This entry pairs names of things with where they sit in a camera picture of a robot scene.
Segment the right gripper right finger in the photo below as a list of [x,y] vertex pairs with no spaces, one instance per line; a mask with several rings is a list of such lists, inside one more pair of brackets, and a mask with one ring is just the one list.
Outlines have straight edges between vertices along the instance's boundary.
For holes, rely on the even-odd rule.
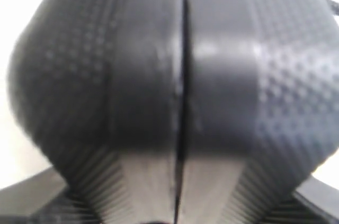
[[179,223],[257,223],[338,148],[324,0],[187,0]]

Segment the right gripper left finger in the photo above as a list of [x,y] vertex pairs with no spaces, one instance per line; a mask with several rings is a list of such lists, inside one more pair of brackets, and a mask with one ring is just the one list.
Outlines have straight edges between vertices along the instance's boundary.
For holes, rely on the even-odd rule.
[[8,96],[62,187],[3,198],[1,223],[174,223],[183,0],[43,0]]

